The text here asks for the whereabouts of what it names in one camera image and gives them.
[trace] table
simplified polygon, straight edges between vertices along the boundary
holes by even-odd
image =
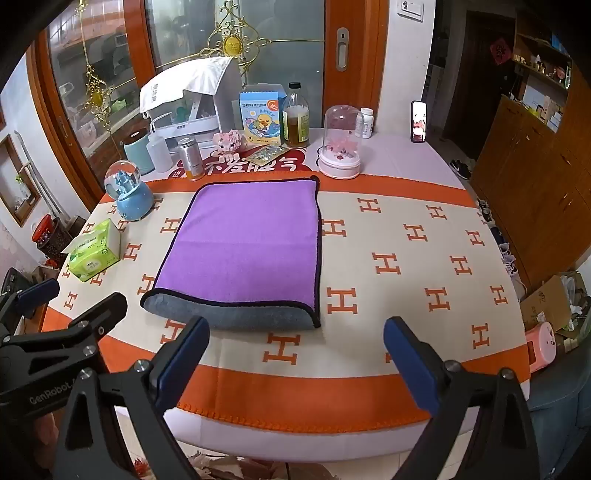
[[[320,133],[312,130],[309,147],[266,169],[210,158],[210,175],[197,182],[176,179],[174,172],[164,175],[172,179],[150,174],[157,203],[140,222],[127,224],[104,199],[85,230],[112,218],[123,234],[123,259],[86,284],[64,269],[44,329],[64,327],[121,291],[128,316],[101,341],[101,351],[111,370],[150,358],[182,325],[145,312],[139,299],[151,288],[194,192],[211,181],[309,176],[318,170]],[[444,359],[490,373],[513,368],[528,395],[519,303],[494,238],[460,181],[428,144],[408,138],[376,134],[364,142],[361,157],[357,179],[318,174],[323,327],[280,335],[213,332],[181,408],[165,414],[179,440],[235,455],[308,462],[411,449],[427,416],[414,406],[381,342],[383,322],[393,314]],[[221,174],[239,169],[245,173]],[[148,242],[154,235],[166,240]],[[475,418],[469,411],[463,432]]]

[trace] purple towel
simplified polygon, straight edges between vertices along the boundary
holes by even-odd
[[[288,307],[265,311],[264,315],[274,318],[270,326],[277,327],[285,314],[290,320],[284,323],[297,328],[293,308],[305,311],[312,327],[320,326],[317,187],[317,177],[202,187],[142,305],[170,319],[188,321],[186,316],[193,313],[214,327],[249,330],[269,326],[252,325],[261,323],[261,311],[249,315],[234,309],[229,315],[227,310],[212,313],[211,308],[186,311],[186,304],[179,306],[170,299],[166,305],[160,302],[148,308],[144,301],[164,293],[206,306]],[[212,316],[219,319],[212,321]]]

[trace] glass bottle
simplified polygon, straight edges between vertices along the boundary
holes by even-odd
[[[283,131],[288,147],[302,148],[310,143],[310,108],[300,82],[290,82],[290,96],[283,105]]]

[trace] tissue pack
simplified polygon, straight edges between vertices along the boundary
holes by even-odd
[[[62,253],[68,254],[68,270],[83,282],[120,260],[121,233],[110,220],[77,236]]]

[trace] teal container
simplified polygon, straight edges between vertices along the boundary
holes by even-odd
[[[140,128],[123,140],[127,160],[135,163],[140,175],[146,175],[154,170],[154,163],[148,153],[148,130]]]

